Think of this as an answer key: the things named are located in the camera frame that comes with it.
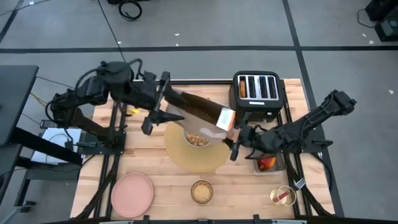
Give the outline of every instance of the bowl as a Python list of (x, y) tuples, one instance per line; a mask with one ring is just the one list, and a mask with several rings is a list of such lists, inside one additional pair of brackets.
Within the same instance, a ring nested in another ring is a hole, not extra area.
[(198, 180), (191, 187), (191, 197), (196, 203), (207, 203), (213, 197), (213, 187), (205, 180)]
[[(289, 194), (284, 198), (280, 198), (279, 196), (285, 192), (289, 192)], [(295, 190), (285, 185), (279, 187), (278, 189), (271, 190), (269, 196), (271, 198), (272, 203), (274, 203), (275, 205), (291, 206), (297, 200), (297, 194)]]
[(183, 130), (182, 130), (182, 136), (184, 137), (184, 140), (188, 143), (188, 145), (190, 145), (190, 146), (192, 146), (192, 147), (201, 148), (201, 147), (206, 147), (206, 146), (208, 146), (208, 145), (211, 144), (211, 143), (209, 142), (209, 140), (203, 139), (203, 138), (199, 137), (199, 138), (202, 139), (202, 140), (206, 140), (206, 141), (207, 141), (207, 144), (204, 144), (203, 146), (196, 146), (196, 145), (192, 144), (192, 143), (188, 140), (187, 134), (189, 134), (189, 133), (188, 133), (186, 130), (183, 129)]
[(130, 173), (122, 176), (111, 192), (113, 209), (125, 218), (142, 215), (154, 198), (152, 183), (143, 174)]

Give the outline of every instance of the toaster slot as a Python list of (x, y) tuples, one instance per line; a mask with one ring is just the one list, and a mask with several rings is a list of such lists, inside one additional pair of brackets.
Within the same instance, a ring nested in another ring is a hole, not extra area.
[(266, 78), (260, 77), (259, 82), (260, 82), (261, 98), (268, 98)]
[(248, 93), (246, 91), (246, 77), (239, 77), (239, 96), (241, 98), (248, 97)]
[(254, 77), (249, 76), (248, 82), (249, 82), (249, 97), (255, 98), (256, 97), (256, 84), (254, 83)]
[(268, 85), (269, 85), (269, 97), (271, 99), (276, 99), (276, 85), (275, 85), (275, 78), (274, 77), (268, 77)]

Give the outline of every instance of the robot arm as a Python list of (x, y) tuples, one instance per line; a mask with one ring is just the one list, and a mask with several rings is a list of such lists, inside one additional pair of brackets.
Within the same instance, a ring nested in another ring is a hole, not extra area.
[(225, 141), (232, 149), (230, 159), (236, 160), (239, 146), (253, 148), (253, 152), (247, 159), (258, 159), (263, 154), (275, 154), (277, 152), (302, 152), (303, 148), (309, 144), (320, 145), (321, 149), (333, 144), (331, 141), (314, 141), (309, 139), (308, 134), (322, 122), (331, 116), (341, 116), (350, 114), (354, 110), (356, 101), (351, 99), (345, 92), (334, 90), (324, 100), (324, 102), (293, 123), (287, 123), (279, 127), (272, 128), (263, 133), (256, 132), (256, 128), (247, 125), (247, 120), (243, 119), (238, 141)]
[(147, 135), (151, 134), (153, 124), (159, 125), (168, 121), (184, 119), (184, 117), (169, 114), (159, 109), (160, 101), (164, 96), (168, 101), (184, 103), (184, 100), (170, 86), (170, 73), (164, 72), (162, 74), (157, 89), (158, 83), (155, 80), (156, 75), (153, 73), (139, 73), (142, 81), (133, 82), (134, 73), (130, 68), (131, 63), (102, 62), (101, 66), (92, 70), (96, 72), (96, 75), (84, 81), (81, 86), (78, 82), (74, 90), (68, 89), (66, 93), (61, 95), (55, 94), (53, 100), (46, 106), (46, 113), (48, 113), (47, 108), (50, 106), (53, 119), (47, 116), (63, 128), (76, 126), (96, 135), (100, 141), (107, 142), (114, 139), (114, 127), (111, 125), (104, 128), (84, 117), (79, 106), (84, 104), (103, 105), (107, 102), (110, 94), (117, 103), (126, 103), (136, 108), (149, 110), (149, 115), (141, 126), (142, 131)]

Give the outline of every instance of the black toaster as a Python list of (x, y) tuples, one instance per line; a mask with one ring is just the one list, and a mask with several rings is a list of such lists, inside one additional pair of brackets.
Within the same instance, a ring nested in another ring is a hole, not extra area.
[(248, 121), (271, 122), (283, 107), (282, 85), (274, 72), (240, 71), (234, 75), (229, 88), (229, 107), (235, 110), (239, 124), (246, 111)]

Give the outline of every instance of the wooden table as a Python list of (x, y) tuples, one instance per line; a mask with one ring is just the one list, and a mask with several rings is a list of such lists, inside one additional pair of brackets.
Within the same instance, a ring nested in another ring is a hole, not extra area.
[[(287, 98), (293, 121), (308, 112), (303, 87), (299, 79), (285, 79)], [(174, 88), (210, 98), (228, 105), (228, 85), (176, 85)], [(100, 125), (109, 124), (113, 101), (97, 106), (93, 120)], [(167, 103), (162, 103), (164, 110)], [(150, 136), (141, 131), (146, 111), (127, 118), (128, 127), (126, 148), (121, 156), (118, 178), (131, 172), (140, 172), (150, 178), (154, 185), (154, 199), (145, 215), (151, 220), (195, 220), (195, 219), (252, 219), (254, 214), (260, 218), (293, 218), (292, 207), (274, 205), (269, 193), (281, 185), (288, 185), (286, 171), (255, 175), (253, 161), (245, 160), (249, 149), (241, 148), (238, 159), (226, 161), (223, 166), (209, 173), (192, 173), (174, 164), (167, 155), (164, 145), (164, 131), (167, 124), (154, 126)], [(282, 117), (286, 121), (284, 110)], [(264, 123), (266, 128), (275, 126)], [(301, 160), (308, 188), (326, 210), (334, 213), (323, 165), (309, 154), (302, 154)], [(95, 156), (81, 170), (71, 217), (78, 215), (90, 201), (98, 188), (103, 156)], [(198, 180), (207, 180), (213, 186), (214, 196), (205, 205), (191, 199), (190, 188)], [(104, 193), (100, 216), (105, 215), (109, 191)], [(298, 193), (301, 214), (305, 214), (301, 193)], [(112, 220), (124, 219), (115, 211)]]

